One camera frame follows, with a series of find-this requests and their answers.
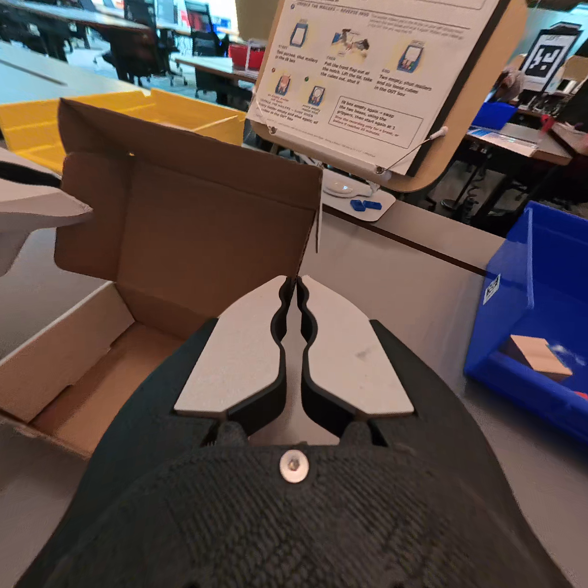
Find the clear acrylic holder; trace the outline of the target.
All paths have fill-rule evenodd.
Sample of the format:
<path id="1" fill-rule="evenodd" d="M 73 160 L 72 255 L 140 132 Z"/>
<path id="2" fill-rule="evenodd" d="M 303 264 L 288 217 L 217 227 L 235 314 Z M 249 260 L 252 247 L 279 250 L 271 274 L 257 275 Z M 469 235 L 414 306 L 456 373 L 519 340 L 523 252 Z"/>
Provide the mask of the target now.
<path id="1" fill-rule="evenodd" d="M 267 44 L 267 40 L 260 39 L 250 39 L 246 42 L 246 70 L 259 71 L 261 69 Z"/>

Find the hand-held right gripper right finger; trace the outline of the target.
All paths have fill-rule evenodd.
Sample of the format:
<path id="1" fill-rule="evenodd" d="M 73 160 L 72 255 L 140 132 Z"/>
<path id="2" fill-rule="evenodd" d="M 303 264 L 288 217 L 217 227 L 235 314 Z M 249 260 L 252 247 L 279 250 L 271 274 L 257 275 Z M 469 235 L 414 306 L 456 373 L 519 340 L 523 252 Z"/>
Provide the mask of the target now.
<path id="1" fill-rule="evenodd" d="M 297 279 L 305 414 L 333 435 L 354 421 L 413 415 L 405 391 L 370 319 L 312 277 Z"/>

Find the printed instruction sheet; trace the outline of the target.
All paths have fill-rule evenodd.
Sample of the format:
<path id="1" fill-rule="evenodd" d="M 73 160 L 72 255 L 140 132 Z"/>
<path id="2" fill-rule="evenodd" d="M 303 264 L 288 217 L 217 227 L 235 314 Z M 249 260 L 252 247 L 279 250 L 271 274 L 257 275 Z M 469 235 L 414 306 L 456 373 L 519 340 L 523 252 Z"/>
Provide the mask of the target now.
<path id="1" fill-rule="evenodd" d="M 406 175 L 499 1 L 284 1 L 247 119 Z"/>

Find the blue plastic bin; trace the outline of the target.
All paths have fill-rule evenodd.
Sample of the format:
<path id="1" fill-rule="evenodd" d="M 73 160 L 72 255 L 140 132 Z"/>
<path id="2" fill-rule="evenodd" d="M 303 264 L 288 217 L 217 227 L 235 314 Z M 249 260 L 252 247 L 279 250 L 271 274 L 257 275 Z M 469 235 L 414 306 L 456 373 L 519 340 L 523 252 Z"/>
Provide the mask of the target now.
<path id="1" fill-rule="evenodd" d="M 551 380 L 503 353 L 546 339 L 573 375 Z M 587 220 L 531 202 L 486 267 L 464 373 L 587 445 Z"/>

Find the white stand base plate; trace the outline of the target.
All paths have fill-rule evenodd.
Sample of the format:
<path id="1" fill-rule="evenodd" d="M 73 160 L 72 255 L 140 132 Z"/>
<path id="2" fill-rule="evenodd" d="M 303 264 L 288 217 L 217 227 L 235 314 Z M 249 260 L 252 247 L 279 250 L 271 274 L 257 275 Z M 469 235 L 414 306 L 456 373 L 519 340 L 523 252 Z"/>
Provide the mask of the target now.
<path id="1" fill-rule="evenodd" d="M 357 197 L 357 198 L 351 198 L 351 199 L 378 201 L 382 204 L 382 207 L 383 207 L 382 210 L 367 210 L 365 212 L 356 212 L 350 206 L 351 199 L 333 197 L 333 196 L 327 195 L 326 193 L 324 193 L 322 191 L 321 202 L 322 202 L 323 207 L 325 207 L 331 211 L 334 210 L 337 212 L 342 212 L 343 215 L 346 215 L 347 217 L 353 217 L 355 219 L 362 220 L 362 221 L 368 222 L 368 223 L 376 222 L 396 202 L 396 198 L 392 194 L 385 192 L 381 188 L 378 188 L 377 191 L 373 192 L 370 184 L 368 184 L 364 181 L 355 180 L 355 179 L 350 178 L 350 177 L 343 175 L 341 173 L 337 173 L 337 172 L 334 172 L 334 171 L 331 171 L 328 169 L 323 169 L 323 171 L 322 171 L 322 184 L 323 184 L 323 182 L 326 182 L 328 180 L 345 181 L 351 185 L 354 185 L 354 184 L 355 185 L 364 185 L 366 188 L 368 188 L 370 190 L 369 197 L 367 197 L 367 198 Z"/>

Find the black white marker sign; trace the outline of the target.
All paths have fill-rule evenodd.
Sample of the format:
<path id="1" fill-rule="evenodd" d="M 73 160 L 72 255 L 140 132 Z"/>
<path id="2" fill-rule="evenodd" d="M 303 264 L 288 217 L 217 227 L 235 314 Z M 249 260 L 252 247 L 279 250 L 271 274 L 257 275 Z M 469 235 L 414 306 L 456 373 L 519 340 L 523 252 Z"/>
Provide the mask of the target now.
<path id="1" fill-rule="evenodd" d="M 519 67 L 523 91 L 543 93 L 581 33 L 581 25 L 567 22 L 542 29 Z"/>

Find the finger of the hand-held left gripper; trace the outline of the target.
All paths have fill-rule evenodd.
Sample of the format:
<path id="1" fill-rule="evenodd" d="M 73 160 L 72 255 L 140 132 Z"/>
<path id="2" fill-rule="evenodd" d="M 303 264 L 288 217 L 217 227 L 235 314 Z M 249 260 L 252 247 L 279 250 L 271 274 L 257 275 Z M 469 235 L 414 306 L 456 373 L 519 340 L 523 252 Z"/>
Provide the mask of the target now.
<path id="1" fill-rule="evenodd" d="M 1 276 L 16 260 L 28 236 L 39 229 L 88 220 L 93 209 L 57 187 L 1 181 Z"/>
<path id="2" fill-rule="evenodd" d="M 1 179 L 28 186 L 61 187 L 61 177 L 1 147 Z"/>

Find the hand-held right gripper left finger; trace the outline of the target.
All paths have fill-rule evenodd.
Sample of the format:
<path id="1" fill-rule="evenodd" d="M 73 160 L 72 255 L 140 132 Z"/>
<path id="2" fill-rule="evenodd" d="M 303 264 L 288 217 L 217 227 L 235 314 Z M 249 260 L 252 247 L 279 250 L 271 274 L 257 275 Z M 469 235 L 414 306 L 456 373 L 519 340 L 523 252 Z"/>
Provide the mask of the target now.
<path id="1" fill-rule="evenodd" d="M 276 276 L 218 317 L 174 405 L 176 413 L 261 429 L 283 412 L 282 340 L 294 288 L 294 278 Z"/>

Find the yellow plastic bin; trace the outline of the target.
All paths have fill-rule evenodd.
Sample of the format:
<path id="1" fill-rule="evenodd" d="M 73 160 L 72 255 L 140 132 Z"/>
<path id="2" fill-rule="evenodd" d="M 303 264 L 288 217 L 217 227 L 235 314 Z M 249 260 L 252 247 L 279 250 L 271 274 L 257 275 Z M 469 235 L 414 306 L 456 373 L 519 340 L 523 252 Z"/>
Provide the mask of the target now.
<path id="1" fill-rule="evenodd" d="M 74 97 L 93 107 L 189 130 L 233 145 L 242 145 L 246 114 L 242 111 L 151 89 Z M 62 173 L 65 151 L 58 130 L 59 99 L 1 106 L 1 132 L 9 151 L 34 164 Z"/>

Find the white oval puck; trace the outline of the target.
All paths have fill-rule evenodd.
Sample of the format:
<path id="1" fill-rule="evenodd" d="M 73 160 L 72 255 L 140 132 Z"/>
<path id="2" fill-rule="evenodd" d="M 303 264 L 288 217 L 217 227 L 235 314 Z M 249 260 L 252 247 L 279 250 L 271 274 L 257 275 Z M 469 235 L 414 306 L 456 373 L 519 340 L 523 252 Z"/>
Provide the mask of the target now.
<path id="1" fill-rule="evenodd" d="M 322 191 L 327 195 L 341 199 L 367 198 L 370 195 L 370 190 L 364 185 L 351 185 L 348 182 L 339 180 L 323 182 Z"/>

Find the black office chair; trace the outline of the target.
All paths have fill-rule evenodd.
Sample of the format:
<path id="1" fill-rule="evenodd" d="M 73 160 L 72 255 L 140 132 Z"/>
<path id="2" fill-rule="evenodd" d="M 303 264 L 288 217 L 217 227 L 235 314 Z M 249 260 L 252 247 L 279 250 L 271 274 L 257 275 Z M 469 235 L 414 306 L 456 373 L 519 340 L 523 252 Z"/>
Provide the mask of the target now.
<path id="1" fill-rule="evenodd" d="M 157 26 L 157 1 L 124 1 L 124 18 L 145 28 L 113 29 L 107 33 L 109 51 L 102 55 L 118 79 L 142 86 L 142 80 L 166 77 L 170 85 L 180 73 L 171 68 L 170 57 L 178 48 L 170 29 Z"/>
<path id="2" fill-rule="evenodd" d="M 209 4 L 185 1 L 187 21 L 190 27 L 193 56 L 227 57 L 229 36 L 220 39 L 214 30 Z"/>

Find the white table with brown edge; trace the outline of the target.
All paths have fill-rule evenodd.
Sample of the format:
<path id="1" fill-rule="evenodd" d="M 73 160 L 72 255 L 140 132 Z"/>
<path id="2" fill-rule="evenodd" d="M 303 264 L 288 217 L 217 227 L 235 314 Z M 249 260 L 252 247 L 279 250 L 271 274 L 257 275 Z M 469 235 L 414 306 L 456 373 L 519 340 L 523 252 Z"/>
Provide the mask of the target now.
<path id="1" fill-rule="evenodd" d="M 1 42 L 1 105 L 148 90 Z"/>

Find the pale wooden cube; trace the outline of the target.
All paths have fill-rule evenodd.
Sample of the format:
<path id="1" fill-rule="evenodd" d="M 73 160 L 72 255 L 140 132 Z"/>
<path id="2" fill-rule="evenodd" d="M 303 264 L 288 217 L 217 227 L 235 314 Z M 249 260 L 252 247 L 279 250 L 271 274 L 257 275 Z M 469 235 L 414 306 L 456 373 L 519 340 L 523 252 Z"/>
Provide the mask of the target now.
<path id="1" fill-rule="evenodd" d="M 512 334 L 503 346 L 503 353 L 518 363 L 556 382 L 573 372 L 555 356 L 546 339 Z"/>

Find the white cardboard box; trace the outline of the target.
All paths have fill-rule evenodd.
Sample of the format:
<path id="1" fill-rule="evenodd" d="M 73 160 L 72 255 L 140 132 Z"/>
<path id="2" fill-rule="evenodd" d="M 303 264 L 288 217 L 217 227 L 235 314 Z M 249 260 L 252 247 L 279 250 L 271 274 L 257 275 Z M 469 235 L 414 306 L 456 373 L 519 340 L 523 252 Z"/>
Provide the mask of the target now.
<path id="1" fill-rule="evenodd" d="M 60 270 L 104 283 L 1 361 L 1 415 L 88 458 L 140 384 L 208 320 L 296 277 L 316 167 L 61 99 Z"/>

